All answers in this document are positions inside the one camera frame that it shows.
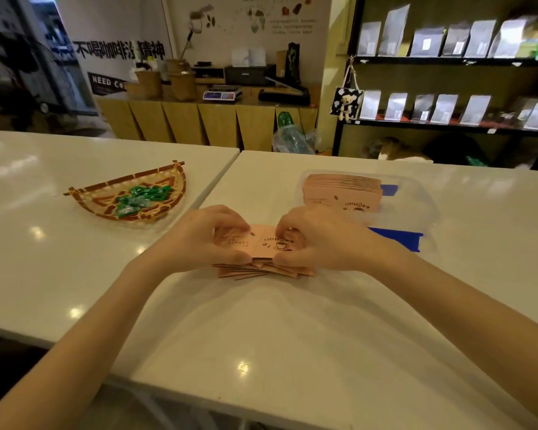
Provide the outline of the row of silver pouches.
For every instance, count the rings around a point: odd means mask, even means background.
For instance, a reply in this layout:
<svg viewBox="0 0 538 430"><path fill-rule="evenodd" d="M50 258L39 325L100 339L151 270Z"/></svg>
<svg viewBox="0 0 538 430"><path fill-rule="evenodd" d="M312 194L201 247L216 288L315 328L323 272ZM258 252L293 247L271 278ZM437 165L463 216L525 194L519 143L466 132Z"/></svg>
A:
<svg viewBox="0 0 538 430"><path fill-rule="evenodd" d="M538 133L538 99L523 98L508 109L492 106L491 95L471 95L461 102L458 94L391 93L381 108L379 90L367 90L354 125L415 129L453 128L489 134L522 131Z"/></svg>
<svg viewBox="0 0 538 430"><path fill-rule="evenodd" d="M404 41L410 4L388 11L384 21L361 25L358 57L412 58L525 58L520 52L525 31L538 21L538 15L520 15L503 21L461 22L448 26L418 28L412 41Z"/></svg>

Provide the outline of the loose pile of pink sleeves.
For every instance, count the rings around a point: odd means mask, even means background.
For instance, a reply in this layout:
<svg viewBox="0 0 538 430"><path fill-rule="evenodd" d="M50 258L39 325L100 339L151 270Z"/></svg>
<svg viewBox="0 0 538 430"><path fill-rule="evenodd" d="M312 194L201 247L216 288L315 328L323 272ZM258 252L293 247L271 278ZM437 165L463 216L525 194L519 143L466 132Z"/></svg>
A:
<svg viewBox="0 0 538 430"><path fill-rule="evenodd" d="M214 264L213 267L217 269L218 278L232 278L235 281L271 274L294 279L299 279L302 276L313 277L315 275L310 268L275 265L273 260L270 259L254 259L251 263L243 265Z"/></svg>

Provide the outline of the black box device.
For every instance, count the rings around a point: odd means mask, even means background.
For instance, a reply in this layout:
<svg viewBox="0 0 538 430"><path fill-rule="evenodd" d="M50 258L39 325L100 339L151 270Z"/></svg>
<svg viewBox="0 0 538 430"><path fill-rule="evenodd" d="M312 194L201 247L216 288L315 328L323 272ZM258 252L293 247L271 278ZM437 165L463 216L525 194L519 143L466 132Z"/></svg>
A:
<svg viewBox="0 0 538 430"><path fill-rule="evenodd" d="M232 86L271 86L274 82L268 80L266 75L275 73L275 64L269 64L267 66L224 67L225 84Z"/></svg>

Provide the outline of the person's left hand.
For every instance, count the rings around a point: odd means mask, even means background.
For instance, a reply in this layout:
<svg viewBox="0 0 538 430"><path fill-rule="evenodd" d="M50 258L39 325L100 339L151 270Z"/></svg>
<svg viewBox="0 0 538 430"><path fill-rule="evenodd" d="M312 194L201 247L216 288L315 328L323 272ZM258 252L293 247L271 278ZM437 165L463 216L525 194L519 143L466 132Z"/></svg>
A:
<svg viewBox="0 0 538 430"><path fill-rule="evenodd" d="M215 231L227 229L249 231L250 226L223 205L190 210L137 260L161 277L219 264L219 250L235 250L214 243Z"/></svg>

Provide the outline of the white digital scale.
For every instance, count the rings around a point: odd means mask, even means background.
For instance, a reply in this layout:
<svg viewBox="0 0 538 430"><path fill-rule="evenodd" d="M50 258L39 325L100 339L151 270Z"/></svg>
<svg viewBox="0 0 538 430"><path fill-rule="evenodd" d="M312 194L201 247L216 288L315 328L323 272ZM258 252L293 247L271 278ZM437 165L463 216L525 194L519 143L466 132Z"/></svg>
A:
<svg viewBox="0 0 538 430"><path fill-rule="evenodd" d="M202 95L202 100L206 102L223 102L229 104L237 103L243 96L240 86L233 85L211 85Z"/></svg>

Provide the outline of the black standing bag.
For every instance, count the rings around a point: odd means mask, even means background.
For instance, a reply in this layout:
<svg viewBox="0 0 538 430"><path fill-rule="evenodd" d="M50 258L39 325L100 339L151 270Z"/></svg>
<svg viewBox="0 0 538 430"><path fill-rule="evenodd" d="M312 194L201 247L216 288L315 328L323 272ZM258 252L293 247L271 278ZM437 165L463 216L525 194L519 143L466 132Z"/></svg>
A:
<svg viewBox="0 0 538 430"><path fill-rule="evenodd" d="M285 79L295 84L301 83L299 43L290 42L288 44L285 59Z"/></svg>

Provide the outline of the neat stack of pink sleeves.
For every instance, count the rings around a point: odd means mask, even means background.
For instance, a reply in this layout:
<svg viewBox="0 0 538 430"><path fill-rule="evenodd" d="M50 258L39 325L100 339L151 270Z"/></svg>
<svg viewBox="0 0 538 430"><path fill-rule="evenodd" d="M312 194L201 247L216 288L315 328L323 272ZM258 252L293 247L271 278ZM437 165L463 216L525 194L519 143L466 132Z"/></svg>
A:
<svg viewBox="0 0 538 430"><path fill-rule="evenodd" d="M381 180L362 175L311 173L302 183L305 205L323 205L356 213L378 213Z"/></svg>

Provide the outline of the plush bear hanging charm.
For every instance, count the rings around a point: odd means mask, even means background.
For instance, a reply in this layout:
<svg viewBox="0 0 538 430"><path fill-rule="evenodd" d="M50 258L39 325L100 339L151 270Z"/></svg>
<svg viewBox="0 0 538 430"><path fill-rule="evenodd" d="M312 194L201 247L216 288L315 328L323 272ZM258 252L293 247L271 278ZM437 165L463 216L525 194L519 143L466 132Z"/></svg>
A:
<svg viewBox="0 0 538 430"><path fill-rule="evenodd" d="M356 120L363 101L364 91L357 83L354 59L355 56L349 57L343 85L336 88L329 110L329 114L336 116L340 122Z"/></svg>

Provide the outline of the pink printed cup sleeve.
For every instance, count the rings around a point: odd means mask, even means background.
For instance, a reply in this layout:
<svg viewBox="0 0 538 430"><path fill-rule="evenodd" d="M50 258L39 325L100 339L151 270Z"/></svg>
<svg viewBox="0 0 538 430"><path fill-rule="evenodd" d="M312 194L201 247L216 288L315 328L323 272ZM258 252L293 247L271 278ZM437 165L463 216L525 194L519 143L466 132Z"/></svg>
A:
<svg viewBox="0 0 538 430"><path fill-rule="evenodd" d="M277 253L302 250L306 247L306 240L299 232L288 230L279 238L275 227L270 225L251 225L249 231L215 231L214 243L247 253L253 259L270 260Z"/></svg>

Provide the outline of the wooden bucket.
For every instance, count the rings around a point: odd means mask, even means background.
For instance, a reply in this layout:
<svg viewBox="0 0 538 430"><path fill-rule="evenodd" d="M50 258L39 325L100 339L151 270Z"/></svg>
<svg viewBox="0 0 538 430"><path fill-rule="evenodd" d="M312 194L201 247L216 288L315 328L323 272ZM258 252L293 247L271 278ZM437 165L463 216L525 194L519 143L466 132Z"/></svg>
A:
<svg viewBox="0 0 538 430"><path fill-rule="evenodd" d="M172 95L179 102L190 102L198 99L197 83L194 71L181 71L168 74Z"/></svg>
<svg viewBox="0 0 538 430"><path fill-rule="evenodd" d="M135 75L143 98L160 100L163 97L162 77L159 71L138 70Z"/></svg>
<svg viewBox="0 0 538 430"><path fill-rule="evenodd" d="M169 76L180 76L194 73L191 65L184 59L166 59L165 65L167 74Z"/></svg>

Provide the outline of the pile of green wrapped candies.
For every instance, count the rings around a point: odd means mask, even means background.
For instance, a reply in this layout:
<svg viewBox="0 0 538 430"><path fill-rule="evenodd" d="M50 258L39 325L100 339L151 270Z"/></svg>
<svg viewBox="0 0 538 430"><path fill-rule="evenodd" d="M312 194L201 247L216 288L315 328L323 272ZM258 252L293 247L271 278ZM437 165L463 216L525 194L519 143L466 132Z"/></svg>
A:
<svg viewBox="0 0 538 430"><path fill-rule="evenodd" d="M172 187L137 185L126 194L116 197L115 216L131 216L143 209L153 207L158 202L167 201L172 193Z"/></svg>

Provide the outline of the white banner black lettering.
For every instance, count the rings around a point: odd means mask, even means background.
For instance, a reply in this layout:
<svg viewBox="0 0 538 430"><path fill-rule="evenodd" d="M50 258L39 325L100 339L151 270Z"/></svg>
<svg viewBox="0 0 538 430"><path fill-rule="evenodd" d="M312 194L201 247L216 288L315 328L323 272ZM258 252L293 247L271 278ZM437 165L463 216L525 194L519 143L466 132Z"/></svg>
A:
<svg viewBox="0 0 538 430"><path fill-rule="evenodd" d="M172 41L162 0L54 0L94 96L125 92L136 60L157 61L165 79Z"/></svg>

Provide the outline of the person's right forearm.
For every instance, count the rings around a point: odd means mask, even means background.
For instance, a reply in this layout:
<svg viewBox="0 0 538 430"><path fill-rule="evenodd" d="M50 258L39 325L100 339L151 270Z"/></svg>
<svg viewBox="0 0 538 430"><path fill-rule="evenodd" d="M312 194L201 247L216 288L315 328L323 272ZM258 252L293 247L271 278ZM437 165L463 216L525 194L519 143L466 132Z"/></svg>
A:
<svg viewBox="0 0 538 430"><path fill-rule="evenodd" d="M362 269L538 418L538 323L405 249Z"/></svg>

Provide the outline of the black metal shelf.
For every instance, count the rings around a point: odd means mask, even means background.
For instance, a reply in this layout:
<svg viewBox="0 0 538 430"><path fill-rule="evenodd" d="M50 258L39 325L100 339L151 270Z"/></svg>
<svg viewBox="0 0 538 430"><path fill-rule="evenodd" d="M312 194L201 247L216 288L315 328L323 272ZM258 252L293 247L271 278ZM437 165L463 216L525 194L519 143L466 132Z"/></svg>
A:
<svg viewBox="0 0 538 430"><path fill-rule="evenodd" d="M384 54L384 45L372 56L358 52L362 25L381 21L380 38L392 10L408 7L402 39L404 51ZM461 147L488 144L485 135L504 143L485 157L502 167L528 137L538 138L538 127L518 119L528 104L538 104L538 60L489 58L476 52L443 56L450 26L494 22L488 43L501 25L513 19L538 26L538 0L356 0L346 67L353 67L363 90L381 92L371 120L336 122L332 154L350 151L381 137L396 137L423 152L452 157ZM538 152L531 165L538 170Z"/></svg>

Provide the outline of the person's right hand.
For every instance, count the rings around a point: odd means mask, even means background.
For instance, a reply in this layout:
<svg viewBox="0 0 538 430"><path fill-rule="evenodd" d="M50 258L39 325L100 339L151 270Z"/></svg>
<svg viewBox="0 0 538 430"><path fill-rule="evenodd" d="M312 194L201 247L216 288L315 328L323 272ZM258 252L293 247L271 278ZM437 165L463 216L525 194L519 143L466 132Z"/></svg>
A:
<svg viewBox="0 0 538 430"><path fill-rule="evenodd" d="M326 206L303 206L281 217L276 235L297 231L306 240L308 267L372 274L385 262L394 241L371 231L345 212Z"/></svg>

